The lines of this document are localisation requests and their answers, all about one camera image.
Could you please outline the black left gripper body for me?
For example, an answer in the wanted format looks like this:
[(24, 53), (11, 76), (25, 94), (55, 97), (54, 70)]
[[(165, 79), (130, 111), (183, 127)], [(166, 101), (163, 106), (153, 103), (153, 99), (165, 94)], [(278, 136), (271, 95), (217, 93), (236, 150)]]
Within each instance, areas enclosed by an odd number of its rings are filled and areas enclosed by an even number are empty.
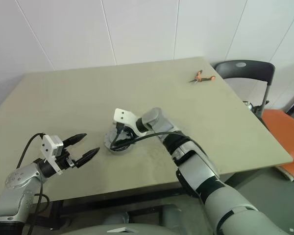
[(75, 167), (75, 160), (73, 160), (70, 157), (70, 153), (68, 152), (67, 149), (63, 148), (60, 155), (56, 157), (56, 161), (57, 165), (59, 166), (59, 168), (61, 170), (65, 170), (70, 168), (74, 168)]

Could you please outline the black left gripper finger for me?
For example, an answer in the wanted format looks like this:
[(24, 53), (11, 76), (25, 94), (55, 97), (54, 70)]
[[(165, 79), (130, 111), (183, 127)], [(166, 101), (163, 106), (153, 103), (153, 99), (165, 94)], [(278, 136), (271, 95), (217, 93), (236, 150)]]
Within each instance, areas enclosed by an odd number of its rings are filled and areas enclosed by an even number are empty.
[(77, 168), (82, 167), (83, 165), (88, 163), (99, 152), (99, 150), (100, 150), (99, 147), (89, 150), (88, 152), (83, 154), (80, 159), (78, 159), (77, 161), (74, 161), (74, 166)]
[(63, 141), (63, 148), (67, 148), (68, 146), (74, 145), (78, 142), (80, 142), (84, 137), (86, 137), (86, 133), (80, 133), (76, 134), (74, 136), (71, 136)]

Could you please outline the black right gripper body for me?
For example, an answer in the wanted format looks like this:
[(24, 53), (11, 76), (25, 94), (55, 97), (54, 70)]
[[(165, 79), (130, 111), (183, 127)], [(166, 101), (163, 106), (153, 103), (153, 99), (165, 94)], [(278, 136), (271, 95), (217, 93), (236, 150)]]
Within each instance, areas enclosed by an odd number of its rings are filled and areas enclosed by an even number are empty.
[(136, 138), (136, 134), (129, 127), (124, 127), (114, 139), (114, 148), (129, 148), (130, 144), (125, 145), (129, 141)]

